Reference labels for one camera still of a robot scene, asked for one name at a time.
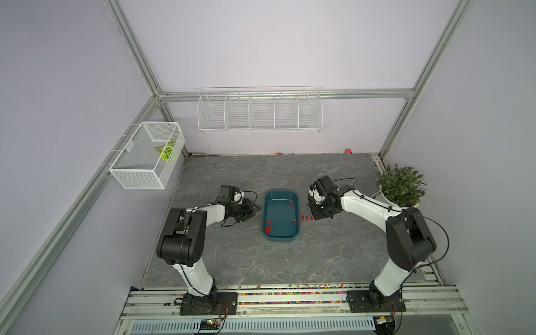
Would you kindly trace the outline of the teal plastic storage box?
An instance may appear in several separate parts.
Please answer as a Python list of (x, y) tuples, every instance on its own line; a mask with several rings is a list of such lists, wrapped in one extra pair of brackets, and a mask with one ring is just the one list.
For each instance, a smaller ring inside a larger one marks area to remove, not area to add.
[(265, 196), (261, 232), (269, 241), (290, 242), (300, 234), (300, 205), (298, 195), (287, 189), (276, 189)]

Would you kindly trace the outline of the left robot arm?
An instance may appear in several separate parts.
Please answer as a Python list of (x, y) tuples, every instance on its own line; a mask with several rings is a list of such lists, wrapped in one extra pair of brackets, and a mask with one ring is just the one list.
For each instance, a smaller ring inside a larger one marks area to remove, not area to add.
[(194, 302), (215, 304), (217, 289), (208, 274), (202, 254), (207, 227), (225, 223), (245, 222), (260, 211), (255, 200), (236, 186), (223, 185), (216, 200), (192, 208), (172, 208), (165, 219), (156, 243), (156, 255), (179, 272), (187, 284), (186, 298)]

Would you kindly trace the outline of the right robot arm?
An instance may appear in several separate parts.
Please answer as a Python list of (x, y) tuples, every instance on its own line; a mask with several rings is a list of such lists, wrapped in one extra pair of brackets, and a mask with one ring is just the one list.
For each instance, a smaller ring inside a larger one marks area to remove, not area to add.
[(308, 206), (316, 220), (349, 212), (385, 233), (389, 258), (367, 295), (377, 307), (391, 303), (410, 274), (437, 250), (426, 219), (417, 208), (379, 202), (351, 186), (336, 186), (328, 176), (310, 185)]

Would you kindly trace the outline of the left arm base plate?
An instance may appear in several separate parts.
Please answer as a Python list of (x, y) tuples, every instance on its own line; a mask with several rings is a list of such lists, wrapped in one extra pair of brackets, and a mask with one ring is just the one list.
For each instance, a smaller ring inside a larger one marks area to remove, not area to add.
[(198, 297), (186, 293), (181, 298), (180, 315), (235, 315), (238, 294), (217, 292), (208, 297)]

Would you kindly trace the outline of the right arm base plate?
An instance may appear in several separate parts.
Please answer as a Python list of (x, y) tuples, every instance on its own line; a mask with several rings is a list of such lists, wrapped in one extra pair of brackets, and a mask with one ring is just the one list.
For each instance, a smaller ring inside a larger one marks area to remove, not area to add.
[(394, 314), (396, 312), (406, 312), (402, 289), (399, 289), (389, 297), (385, 297), (374, 290), (350, 290), (347, 291), (346, 301), (351, 313)]

